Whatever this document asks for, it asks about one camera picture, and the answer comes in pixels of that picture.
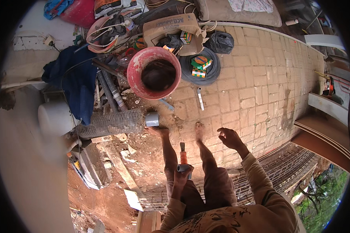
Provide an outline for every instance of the white bucket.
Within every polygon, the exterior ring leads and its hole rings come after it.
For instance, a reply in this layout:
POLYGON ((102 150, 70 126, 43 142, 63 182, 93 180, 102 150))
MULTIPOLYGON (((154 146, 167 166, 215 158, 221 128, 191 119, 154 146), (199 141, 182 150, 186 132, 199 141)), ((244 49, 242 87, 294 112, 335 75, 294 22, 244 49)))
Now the white bucket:
POLYGON ((70 132, 81 121, 75 119, 70 113, 65 100, 50 101, 40 105, 38 119, 42 133, 50 136, 62 136, 70 132))

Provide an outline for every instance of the wire mesh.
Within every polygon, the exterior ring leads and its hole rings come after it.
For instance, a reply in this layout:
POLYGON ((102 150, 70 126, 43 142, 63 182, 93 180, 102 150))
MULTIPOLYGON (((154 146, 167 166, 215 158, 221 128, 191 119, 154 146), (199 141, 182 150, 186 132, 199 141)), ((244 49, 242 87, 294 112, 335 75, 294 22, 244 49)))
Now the wire mesh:
POLYGON ((99 114, 91 116, 89 125, 78 125, 79 137, 89 139, 115 135, 119 133, 136 133, 142 131, 144 124, 144 114, 141 109, 131 109, 128 111, 99 114))
MULTIPOLYGON (((312 169, 318 160, 318 156, 309 150, 295 147, 292 143, 289 143, 271 156, 258 160, 270 178, 274 189, 278 193, 282 193, 312 169)), ((245 171, 241 168, 238 169, 238 172, 238 175, 231 177, 236 189, 237 204, 253 205, 255 201, 245 171)), ((201 198, 205 201, 203 186, 197 186, 197 189, 201 198)), ((139 198, 145 211, 166 211, 168 205, 166 191, 146 195, 146 197, 139 198)))

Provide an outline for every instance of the black plastic bag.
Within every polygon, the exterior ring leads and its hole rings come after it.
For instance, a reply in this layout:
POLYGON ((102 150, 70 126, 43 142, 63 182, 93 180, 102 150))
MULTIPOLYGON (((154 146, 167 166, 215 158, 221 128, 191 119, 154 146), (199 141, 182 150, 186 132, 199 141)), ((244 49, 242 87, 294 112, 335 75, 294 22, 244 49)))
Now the black plastic bag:
POLYGON ((156 46, 163 47, 166 45, 169 48, 177 50, 177 49, 180 49, 180 46, 182 44, 183 44, 183 42, 180 39, 180 35, 167 34, 167 37, 159 40, 158 43, 156 44, 156 46))
POLYGON ((209 37, 204 46, 214 53, 230 54, 235 46, 235 41, 229 33, 215 30, 209 37))

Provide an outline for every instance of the man's arm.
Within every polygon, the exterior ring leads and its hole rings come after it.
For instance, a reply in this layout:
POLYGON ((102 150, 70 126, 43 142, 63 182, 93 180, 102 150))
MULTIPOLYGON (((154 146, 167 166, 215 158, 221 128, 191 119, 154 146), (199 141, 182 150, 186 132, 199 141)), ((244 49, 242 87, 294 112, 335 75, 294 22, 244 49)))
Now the man's arm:
POLYGON ((243 161, 241 162, 249 184, 252 188, 255 202, 267 207, 269 200, 276 195, 279 199, 284 200, 273 188, 270 179, 265 170, 263 170, 259 161, 249 152, 245 144, 241 141, 238 134, 232 129, 220 128, 219 139, 227 147, 236 150, 243 161))
POLYGON ((191 173, 193 169, 194 167, 190 165, 184 172, 175 171, 174 186, 169 205, 167 206, 167 212, 163 217, 160 230, 153 231, 152 233, 168 232, 183 220, 186 207, 185 204, 180 201, 180 197, 187 183, 188 174, 191 173))

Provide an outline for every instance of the red bucket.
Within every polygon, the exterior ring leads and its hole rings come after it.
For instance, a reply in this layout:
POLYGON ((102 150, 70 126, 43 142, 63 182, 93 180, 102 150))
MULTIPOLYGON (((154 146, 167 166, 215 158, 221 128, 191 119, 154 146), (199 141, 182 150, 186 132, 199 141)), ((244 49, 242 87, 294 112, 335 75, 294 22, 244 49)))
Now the red bucket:
POLYGON ((179 60, 169 50, 161 47, 149 47, 140 50, 135 54, 135 56, 133 56, 127 68, 128 84, 136 95, 148 100, 159 100, 168 96, 177 88, 180 79, 181 67, 179 60), (141 72, 149 62, 158 59, 164 59, 172 63, 176 69, 176 76, 174 83, 169 88, 164 91, 156 92, 145 87, 143 81, 141 80, 141 72))

